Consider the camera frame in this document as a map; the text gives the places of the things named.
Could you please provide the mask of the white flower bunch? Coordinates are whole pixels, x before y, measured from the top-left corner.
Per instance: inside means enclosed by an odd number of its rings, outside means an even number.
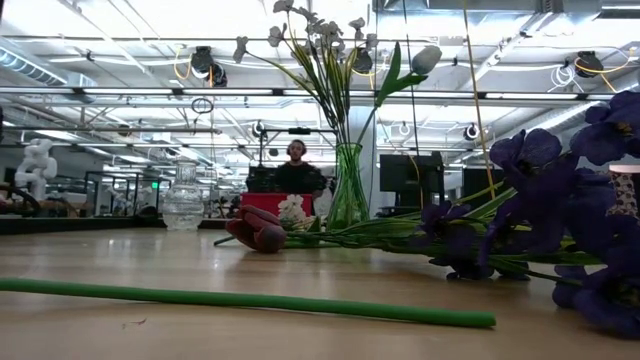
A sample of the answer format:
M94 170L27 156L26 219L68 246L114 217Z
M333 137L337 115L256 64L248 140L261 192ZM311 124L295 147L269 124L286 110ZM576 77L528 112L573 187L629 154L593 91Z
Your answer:
M295 0L276 0L273 12L284 14L286 21L269 29L267 41L273 48L285 45L302 71L295 73L281 63L250 52L246 36L236 38L233 60L239 64L250 56L283 72L317 103L329 127L337 132L337 140L352 143L349 117L353 68L360 54L377 46L377 36L364 32L364 18L354 19L348 23L353 30L353 46L348 48L344 31L336 22L297 7Z
M287 231L318 232L321 218L315 214L313 198L310 195L290 194L278 204L278 218Z

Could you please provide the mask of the dark red tulip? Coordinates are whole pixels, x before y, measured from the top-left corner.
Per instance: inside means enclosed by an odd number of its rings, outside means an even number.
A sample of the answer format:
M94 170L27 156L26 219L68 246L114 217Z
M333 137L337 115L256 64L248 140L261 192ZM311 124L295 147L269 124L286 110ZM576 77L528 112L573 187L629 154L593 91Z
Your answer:
M302 236L308 230L319 230L315 216L280 218L253 205L244 205L236 216L225 224L230 236L246 247L263 254L274 254L282 249L318 248L318 239Z
M179 305L282 309L469 328L491 328L497 325L495 315L489 312L276 295L148 289L23 278L0 278L0 291Z

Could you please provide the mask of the white tulip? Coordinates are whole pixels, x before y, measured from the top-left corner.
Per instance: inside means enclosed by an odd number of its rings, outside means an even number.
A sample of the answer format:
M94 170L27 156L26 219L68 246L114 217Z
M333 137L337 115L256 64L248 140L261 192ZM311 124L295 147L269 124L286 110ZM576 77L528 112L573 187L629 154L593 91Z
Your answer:
M407 87L415 87L428 78L428 74L436 67L442 57L442 51L438 46L429 45L424 47L413 58L410 58L409 72L401 76L402 49L399 42L394 45L390 67L382 83L382 86L375 94L374 106L371 110L365 125L359 134L356 143L360 144L365 135L366 129L373 120L375 112L380 108L386 99Z

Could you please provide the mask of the purple flower bunch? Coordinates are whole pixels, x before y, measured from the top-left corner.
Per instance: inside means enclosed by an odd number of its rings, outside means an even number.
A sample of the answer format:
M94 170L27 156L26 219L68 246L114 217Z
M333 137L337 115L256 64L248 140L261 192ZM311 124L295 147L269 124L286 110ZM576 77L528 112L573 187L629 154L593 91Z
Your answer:
M444 202L288 238L424 255L455 280L526 279L532 263L550 264L557 306L604 333L640 340L640 220L613 212L614 184L600 172L628 155L640 158L640 92L633 91L590 107L568 145L544 129L495 142L489 157L505 191L481 206Z

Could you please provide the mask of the green glass vase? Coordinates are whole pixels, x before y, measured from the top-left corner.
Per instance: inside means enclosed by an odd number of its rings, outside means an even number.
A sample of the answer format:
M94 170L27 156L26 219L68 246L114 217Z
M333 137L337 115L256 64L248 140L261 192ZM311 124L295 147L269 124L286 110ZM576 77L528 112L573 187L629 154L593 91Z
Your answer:
M361 151L357 143L340 143L336 149L337 180L326 218L328 230L345 229L369 219L359 165Z

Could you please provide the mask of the clear glass vase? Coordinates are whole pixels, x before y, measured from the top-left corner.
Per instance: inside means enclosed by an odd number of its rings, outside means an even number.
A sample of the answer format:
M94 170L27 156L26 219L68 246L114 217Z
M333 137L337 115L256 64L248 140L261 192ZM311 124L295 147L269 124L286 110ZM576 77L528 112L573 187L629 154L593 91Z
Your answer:
M168 231L195 232L204 216L202 192L196 184L196 163L176 163L176 176L162 204L162 218Z

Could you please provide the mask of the person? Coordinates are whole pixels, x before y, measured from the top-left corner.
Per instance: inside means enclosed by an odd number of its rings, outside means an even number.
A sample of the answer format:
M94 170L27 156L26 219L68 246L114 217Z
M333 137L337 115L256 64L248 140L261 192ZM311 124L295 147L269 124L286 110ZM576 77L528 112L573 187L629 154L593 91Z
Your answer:
M317 167L303 160L307 153L305 143L299 139L292 140L286 153L289 160L275 171L275 189L286 194L319 197L326 189L327 180Z

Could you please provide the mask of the red box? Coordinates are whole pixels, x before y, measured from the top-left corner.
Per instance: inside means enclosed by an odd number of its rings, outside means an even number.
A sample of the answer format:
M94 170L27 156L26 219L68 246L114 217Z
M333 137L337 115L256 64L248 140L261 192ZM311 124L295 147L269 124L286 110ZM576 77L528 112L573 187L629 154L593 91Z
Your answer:
M280 214L279 205L292 197L292 194L285 193L251 193L246 192L240 195L241 205L253 205L257 208L265 210L273 215ZM310 194L301 195L301 208L307 216L312 214L313 204Z

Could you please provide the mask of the black monitor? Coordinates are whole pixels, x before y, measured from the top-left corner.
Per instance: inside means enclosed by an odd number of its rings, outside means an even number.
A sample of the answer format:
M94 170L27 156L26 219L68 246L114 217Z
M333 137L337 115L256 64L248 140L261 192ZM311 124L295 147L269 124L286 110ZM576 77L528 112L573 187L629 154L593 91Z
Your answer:
M444 164L439 152L380 156L380 190L395 195L396 207L421 209L445 201Z
M462 172L462 197L466 198L471 195L474 195L482 190L487 189L490 184L487 177L486 169L465 169ZM494 185L498 185L498 183L504 180L504 172L501 169L492 169L492 177ZM500 195L504 192L508 186L501 185L500 187L494 189L494 193L496 196ZM471 209L474 210L488 201L492 199L491 192L488 191L483 195L480 195L474 199L471 199L466 202L471 206Z

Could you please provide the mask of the patterned cylindrical container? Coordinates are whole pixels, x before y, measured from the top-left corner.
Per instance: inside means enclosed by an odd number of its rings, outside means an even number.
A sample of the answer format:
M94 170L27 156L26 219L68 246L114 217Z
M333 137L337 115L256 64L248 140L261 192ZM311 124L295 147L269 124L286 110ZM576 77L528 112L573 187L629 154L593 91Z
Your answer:
M609 175L615 190L610 215L627 215L640 223L640 165L610 165Z

